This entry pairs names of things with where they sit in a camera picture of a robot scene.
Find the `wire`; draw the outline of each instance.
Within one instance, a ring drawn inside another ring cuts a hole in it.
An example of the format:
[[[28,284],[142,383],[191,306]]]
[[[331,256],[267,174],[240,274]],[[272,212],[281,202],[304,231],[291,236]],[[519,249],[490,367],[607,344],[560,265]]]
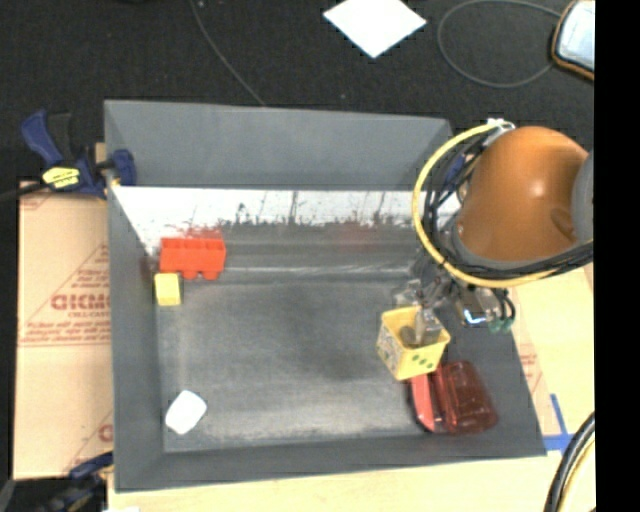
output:
[[[493,294],[500,303],[501,320],[503,322],[509,322],[510,324],[516,318],[516,308],[513,301],[508,297],[509,290],[505,288],[492,288]]]
[[[431,169],[452,148],[454,148],[459,143],[470,139],[471,137],[474,137],[479,134],[487,133],[496,128],[499,128],[500,126],[504,126],[506,124],[507,123],[505,123],[504,121],[492,120],[487,124],[480,125],[475,128],[471,128],[470,130],[467,130],[453,137],[452,139],[449,139],[449,141],[447,141],[444,145],[438,148],[433,155],[431,155],[429,160],[427,160],[426,164],[420,171],[418,175],[418,179],[413,189],[413,196],[411,199],[411,211],[412,211],[413,224],[416,230],[416,234],[418,235],[418,238],[422,242],[422,245],[424,246],[424,248],[431,255],[431,257],[436,261],[436,263],[438,263],[439,265],[442,265],[442,267],[445,268],[452,276],[457,277],[458,279],[465,281],[469,284],[474,284],[476,286],[483,286],[486,288],[509,288],[510,286],[524,284],[530,281],[535,281],[537,279],[546,277],[552,272],[552,270],[545,270],[542,272],[537,272],[530,275],[525,275],[525,276],[512,278],[512,279],[491,279],[491,280],[483,279],[477,276],[467,274],[466,272],[463,272],[462,270],[456,268],[450,262],[448,262],[429,239],[429,236],[425,232],[424,226],[422,225],[422,219],[420,218],[419,200],[420,200],[420,194],[422,192],[422,187],[427,177],[429,176]]]
[[[560,500],[559,510],[567,510],[571,500],[575,494],[575,489],[577,483],[580,481],[584,468],[586,467],[586,462],[591,460],[593,456],[595,456],[594,451],[596,449],[596,440],[593,439],[587,446],[584,448],[573,466],[573,470],[569,474],[567,478],[567,483],[564,486],[564,491],[562,492],[562,498]]]
[[[484,3],[521,5],[523,7],[529,7],[531,9],[535,9],[535,10],[542,11],[542,12],[547,13],[547,14],[551,14],[553,16],[556,16],[557,18],[560,18],[562,16],[561,13],[559,13],[557,11],[554,11],[553,9],[549,9],[549,8],[544,7],[542,5],[534,4],[534,3],[531,3],[531,2],[526,2],[524,0],[469,0],[468,2],[464,2],[464,3],[460,4],[460,5],[456,5],[455,7],[453,7],[449,11],[447,11],[445,13],[445,15],[442,17],[442,19],[440,20],[440,24],[438,25],[438,30],[437,30],[437,34],[436,34],[437,35],[438,49],[440,50],[440,53],[442,53],[442,57],[447,62],[447,64],[449,64],[449,66],[451,66],[458,73],[460,73],[462,76],[464,76],[468,80],[471,80],[472,82],[475,82],[475,83],[480,84],[480,85],[485,85],[487,87],[493,87],[493,88],[496,88],[496,89],[511,89],[511,88],[514,88],[514,87],[520,87],[520,86],[526,85],[528,83],[533,82],[534,80],[537,80],[538,78],[540,78],[542,75],[544,75],[547,71],[549,71],[553,67],[553,62],[551,62],[548,65],[546,65],[544,68],[542,68],[540,71],[534,73],[530,77],[527,77],[527,78],[525,78],[523,80],[518,80],[516,82],[500,83],[500,82],[491,82],[491,81],[479,78],[477,76],[474,76],[474,75],[472,75],[470,73],[467,73],[460,66],[458,66],[453,61],[453,59],[451,59],[451,57],[449,57],[447,52],[444,50],[444,44],[443,44],[443,41],[442,41],[442,34],[444,32],[444,28],[443,27],[444,27],[446,21],[454,13],[456,13],[460,9],[463,9],[463,8],[468,7],[470,5],[484,4]]]
[[[428,254],[431,255],[437,264],[449,271],[454,277],[468,284],[486,288],[509,288],[511,286],[517,286],[529,281],[575,270],[593,261],[593,240],[589,240],[584,244],[573,247],[550,258],[509,269],[496,269],[465,263],[459,260],[458,255],[454,251],[441,243],[441,230],[438,226],[438,208],[442,203],[440,197],[442,197],[443,194],[447,196],[450,195],[452,179],[455,179],[457,176],[462,176],[462,179],[457,183],[457,186],[460,186],[460,184],[464,183],[464,180],[469,177],[469,174],[473,172],[473,163],[476,161],[480,152],[484,150],[484,143],[487,140],[488,132],[504,129],[505,127],[511,129],[513,125],[503,120],[490,119],[487,124],[467,130],[450,139],[427,160],[427,163],[418,175],[412,197],[414,228]],[[459,148],[460,146],[462,146],[463,149],[458,150],[453,158],[448,156],[454,148]],[[459,156],[466,151],[478,151],[477,146],[480,146],[480,150],[470,160],[472,163],[469,168],[465,170],[463,167],[455,176],[450,176],[452,166],[455,165]],[[445,166],[440,165],[436,169],[436,164],[440,164],[441,160],[447,160],[447,158],[449,162],[453,161],[454,163]],[[423,187],[427,193],[424,201],[424,218],[421,219],[418,203]]]
[[[588,447],[589,440],[596,432],[596,413],[592,412],[580,426],[569,442],[569,446],[562,455],[562,460],[547,494],[544,512],[558,512],[562,505],[563,497],[566,496],[567,481],[576,467],[581,467],[584,463],[582,457],[585,448]]]
[[[266,107],[267,104],[262,100],[262,98],[260,98],[260,96],[258,96],[258,94],[256,94],[256,92],[249,86],[249,84],[247,84],[247,82],[244,81],[244,79],[240,76],[240,73],[238,73],[236,71],[236,69],[231,65],[231,63],[227,60],[227,58],[224,56],[224,54],[218,48],[218,45],[211,38],[211,36],[207,32],[207,29],[204,26],[204,23],[202,23],[202,19],[200,18],[200,15],[198,14],[198,9],[196,7],[196,4],[194,3],[194,0],[189,0],[189,4],[191,5],[191,11],[193,12],[193,17],[196,20],[196,23],[198,25],[198,28],[200,29],[200,32],[202,32],[202,35],[204,36],[204,38],[206,39],[207,43],[209,44],[209,46],[211,47],[213,52],[216,54],[218,59],[220,59],[220,62],[222,62],[225,65],[225,67],[235,77],[235,79],[238,82],[240,82],[240,85],[242,85],[242,87],[245,88],[245,90],[253,97],[253,99],[259,105],[261,105],[263,107]]]

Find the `red translucent container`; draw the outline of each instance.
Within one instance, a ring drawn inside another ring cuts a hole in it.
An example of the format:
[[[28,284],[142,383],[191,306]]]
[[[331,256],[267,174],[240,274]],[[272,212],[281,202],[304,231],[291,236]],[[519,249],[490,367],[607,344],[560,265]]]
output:
[[[468,361],[440,365],[410,379],[409,387],[416,417],[431,432],[473,434],[498,422],[486,387]]]

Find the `yellow dice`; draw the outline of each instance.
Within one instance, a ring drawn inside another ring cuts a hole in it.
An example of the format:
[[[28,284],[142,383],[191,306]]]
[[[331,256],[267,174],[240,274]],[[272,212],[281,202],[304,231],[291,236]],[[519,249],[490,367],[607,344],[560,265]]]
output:
[[[392,309],[382,314],[382,324],[376,342],[380,359],[397,380],[410,379],[416,375],[431,373],[440,363],[451,335],[442,329],[435,343],[419,347],[405,345],[400,330],[407,326],[415,329],[416,313],[420,306]]]
[[[160,273],[153,278],[156,289],[156,300],[159,306],[178,306],[182,303],[180,296],[180,277],[175,273]]]

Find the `blue tape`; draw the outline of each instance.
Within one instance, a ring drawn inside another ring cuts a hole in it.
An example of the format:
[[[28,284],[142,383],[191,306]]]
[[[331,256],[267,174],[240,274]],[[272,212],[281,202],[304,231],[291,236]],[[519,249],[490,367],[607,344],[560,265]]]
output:
[[[551,393],[549,396],[551,397],[551,404],[553,405],[553,410],[556,413],[556,418],[558,418],[558,423],[560,424],[560,434],[542,436],[542,440],[544,442],[544,447],[548,452],[559,450],[560,453],[564,455],[567,446],[573,438],[573,434],[567,432],[567,426],[564,422],[564,418],[562,417],[562,411],[560,410],[558,397],[553,393]]]

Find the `white object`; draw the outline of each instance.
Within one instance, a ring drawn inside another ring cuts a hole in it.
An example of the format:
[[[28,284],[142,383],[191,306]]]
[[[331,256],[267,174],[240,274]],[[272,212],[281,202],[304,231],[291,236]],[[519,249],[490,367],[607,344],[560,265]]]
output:
[[[326,226],[358,222],[373,226],[375,218],[397,226],[411,225],[411,191],[327,191],[116,187],[112,190],[131,221],[147,254],[157,254],[162,237],[181,237],[191,229],[240,220],[256,224]],[[227,266],[225,272],[233,271]]]
[[[374,59],[427,23],[400,0],[345,0],[324,17]]]
[[[193,391],[185,389],[169,406],[164,422],[171,430],[183,435],[198,424],[206,411],[207,403]]]
[[[595,0],[577,0],[570,8],[558,34],[556,52],[563,59],[595,72]]]

